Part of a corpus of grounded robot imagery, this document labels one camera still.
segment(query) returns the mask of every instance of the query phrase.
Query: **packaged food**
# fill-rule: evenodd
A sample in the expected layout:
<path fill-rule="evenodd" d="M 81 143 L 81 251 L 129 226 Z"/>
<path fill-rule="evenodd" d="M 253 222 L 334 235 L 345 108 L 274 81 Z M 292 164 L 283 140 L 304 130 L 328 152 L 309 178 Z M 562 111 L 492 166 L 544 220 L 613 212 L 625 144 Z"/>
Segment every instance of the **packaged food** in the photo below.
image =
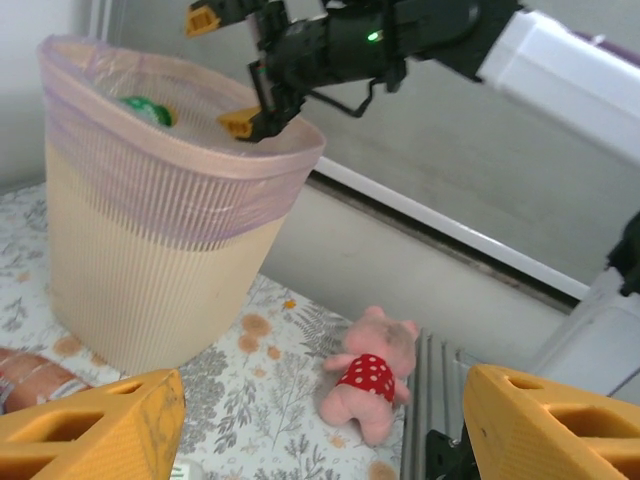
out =
<path fill-rule="evenodd" d="M 0 348 L 0 414 L 90 388 L 77 375 L 40 355 Z"/>

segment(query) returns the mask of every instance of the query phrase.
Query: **stuffed toy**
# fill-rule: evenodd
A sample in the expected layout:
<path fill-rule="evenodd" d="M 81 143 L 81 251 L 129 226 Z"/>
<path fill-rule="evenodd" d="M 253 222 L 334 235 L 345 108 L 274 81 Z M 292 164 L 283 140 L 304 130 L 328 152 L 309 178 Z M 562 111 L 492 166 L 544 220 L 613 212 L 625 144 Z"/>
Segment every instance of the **stuffed toy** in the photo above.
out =
<path fill-rule="evenodd" d="M 320 417 L 338 427 L 355 419 L 369 446 L 391 434 L 394 408 L 407 405 L 410 392 L 403 379 L 416 366 L 419 327 L 389 318 L 380 307 L 369 307 L 346 332 L 346 353 L 328 357 L 327 371 L 343 373 L 320 405 Z"/>

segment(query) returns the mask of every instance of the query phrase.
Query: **plush pig ear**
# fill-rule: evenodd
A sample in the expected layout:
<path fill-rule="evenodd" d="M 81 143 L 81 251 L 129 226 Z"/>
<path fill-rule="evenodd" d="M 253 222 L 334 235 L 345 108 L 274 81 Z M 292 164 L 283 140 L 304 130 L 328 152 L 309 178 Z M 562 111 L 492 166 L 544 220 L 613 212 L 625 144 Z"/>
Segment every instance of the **plush pig ear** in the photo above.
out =
<path fill-rule="evenodd" d="M 409 333 L 414 340 L 418 339 L 418 337 L 420 336 L 420 327 L 416 324 L 416 322 L 412 320 L 405 320 L 404 322 L 402 322 L 402 325 L 404 326 L 404 328 L 409 330 Z"/>
<path fill-rule="evenodd" d="M 382 307 L 378 307 L 378 306 L 372 306 L 367 308 L 364 311 L 365 315 L 376 315 L 376 316 L 382 316 L 384 315 L 384 310 L 382 309 Z"/>

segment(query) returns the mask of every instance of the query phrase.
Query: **table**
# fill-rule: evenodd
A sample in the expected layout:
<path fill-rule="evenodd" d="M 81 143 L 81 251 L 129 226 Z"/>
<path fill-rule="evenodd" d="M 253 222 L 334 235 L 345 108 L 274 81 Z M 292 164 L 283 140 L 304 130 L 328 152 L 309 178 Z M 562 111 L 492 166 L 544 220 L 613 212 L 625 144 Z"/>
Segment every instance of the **table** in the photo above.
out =
<path fill-rule="evenodd" d="M 46 356 L 94 386 L 123 375 L 53 318 L 45 186 L 0 197 L 0 345 Z M 258 275 L 227 334 L 180 367 L 187 398 L 181 456 L 209 480 L 398 478 L 404 410 L 375 449 L 353 425 L 331 428 L 317 404 L 335 380 L 323 359 L 349 322 Z"/>

